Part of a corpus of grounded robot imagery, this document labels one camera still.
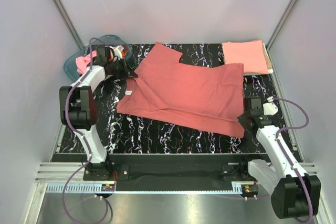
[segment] reflective metal surface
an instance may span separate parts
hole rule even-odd
[[[86,197],[88,197],[87,194],[67,194],[66,204],[68,209],[78,205],[78,203]],[[109,213],[103,223],[297,223],[294,219],[279,220],[272,210],[269,197],[244,201],[234,195],[115,194],[110,196],[108,201],[113,208],[113,218],[111,220]],[[81,222],[93,223],[103,216],[105,209],[105,204],[102,201],[93,198],[84,201],[70,213]],[[45,194],[37,223],[73,223],[64,213],[61,203],[61,194]]]

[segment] black marble table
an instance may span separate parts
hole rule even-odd
[[[138,66],[154,45],[132,45],[134,66]],[[217,67],[224,64],[222,44],[166,45],[183,53],[183,64]],[[244,96],[266,98],[276,95],[271,76],[245,76]],[[119,114],[117,103],[124,96],[126,81],[107,80],[95,91],[98,107],[97,131],[104,147],[112,153],[264,153],[259,142],[245,132],[243,138],[203,132],[171,123]],[[276,115],[276,126],[286,126],[282,111]],[[291,150],[287,132],[282,133]],[[60,153],[84,153],[73,132],[66,128]]]

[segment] white wall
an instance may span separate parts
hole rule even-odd
[[[314,162],[322,190],[336,219],[336,4],[335,0],[299,0],[275,44],[271,57],[287,99],[298,102],[310,124],[298,130],[307,161]],[[299,110],[294,124],[304,123]]]
[[[62,0],[83,42],[267,42],[290,0]]]
[[[21,223],[59,124],[62,65],[77,51],[51,0],[0,0],[0,216]]]

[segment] blue plastic basket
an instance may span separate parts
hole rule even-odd
[[[100,37],[100,39],[102,41],[104,41],[109,46],[123,45],[126,60],[129,61],[129,59],[132,57],[132,55],[133,55],[132,47],[130,45],[126,44],[118,36],[116,36],[116,35],[105,35],[105,36]],[[92,43],[92,45],[101,45],[101,44],[102,43],[98,40],[95,40]],[[76,58],[78,58],[80,56],[86,56],[89,52],[90,52],[89,46],[86,46],[82,50],[80,50],[79,52],[72,55],[64,63],[64,66],[63,66],[64,72],[67,74],[67,76],[69,77],[69,79],[71,81],[77,81],[78,78],[80,77],[80,74],[77,72]]]

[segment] folded pink cloth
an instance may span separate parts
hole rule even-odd
[[[243,137],[243,64],[190,66],[181,56],[156,43],[135,71],[139,78],[127,80],[117,112]]]
[[[262,43],[261,40],[223,43],[225,64],[243,63],[244,73],[268,74]]]
[[[92,51],[92,56],[97,56],[97,51]],[[86,55],[85,57],[80,56],[76,58],[76,66],[77,66],[77,72],[80,74],[83,74],[86,72],[87,65],[90,63],[91,57],[90,54]]]

